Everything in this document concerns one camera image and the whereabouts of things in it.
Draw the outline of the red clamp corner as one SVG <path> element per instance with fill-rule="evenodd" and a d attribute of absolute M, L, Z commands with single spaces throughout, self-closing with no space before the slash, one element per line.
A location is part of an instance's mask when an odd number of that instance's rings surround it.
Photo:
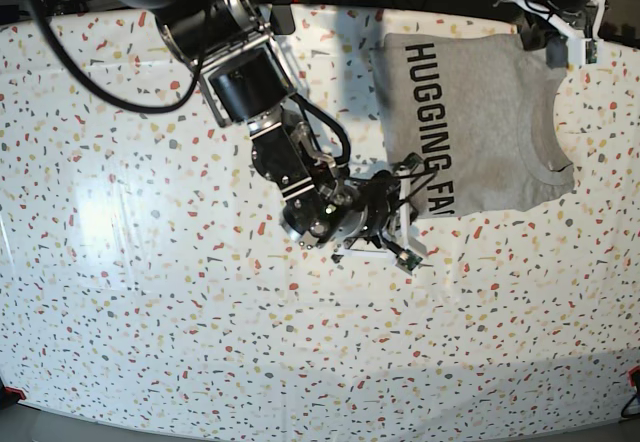
<path fill-rule="evenodd" d="M 19 389 L 13 389 L 1 386 L 0 389 L 0 410 L 5 410 L 18 404 L 25 399 L 24 392 Z"/>
<path fill-rule="evenodd" d="M 623 406 L 620 417 L 623 420 L 632 420 L 639 418 L 639 411 L 634 412 L 632 406 L 634 404 L 639 405 L 640 398 L 640 374 L 639 367 L 635 367 L 628 372 L 629 382 L 634 390 L 633 395 Z"/>

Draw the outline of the red clamp right corner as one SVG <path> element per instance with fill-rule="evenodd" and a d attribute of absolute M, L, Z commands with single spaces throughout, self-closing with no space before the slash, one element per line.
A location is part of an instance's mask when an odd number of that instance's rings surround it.
<path fill-rule="evenodd" d="M 620 417 L 623 420 L 632 420 L 639 418 L 639 411 L 634 412 L 632 406 L 634 404 L 639 405 L 640 398 L 640 374 L 639 367 L 635 367 L 628 372 L 629 382 L 634 390 L 633 395 L 623 406 Z"/>

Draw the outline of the grey T-shirt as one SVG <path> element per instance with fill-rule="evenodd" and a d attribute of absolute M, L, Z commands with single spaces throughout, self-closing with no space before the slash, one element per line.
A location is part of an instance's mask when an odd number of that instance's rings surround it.
<path fill-rule="evenodd" d="M 421 218 L 527 211 L 574 188 L 554 101 L 566 78 L 517 35 L 388 34 L 370 52 L 387 160 L 417 154 L 435 177 L 415 184 Z"/>

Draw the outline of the red clamp left corner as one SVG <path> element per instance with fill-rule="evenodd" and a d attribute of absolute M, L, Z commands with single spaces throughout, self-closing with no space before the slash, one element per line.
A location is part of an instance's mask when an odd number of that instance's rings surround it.
<path fill-rule="evenodd" d="M 24 392 L 19 389 L 13 389 L 1 386 L 0 389 L 0 410 L 5 410 L 18 404 L 25 399 Z"/>

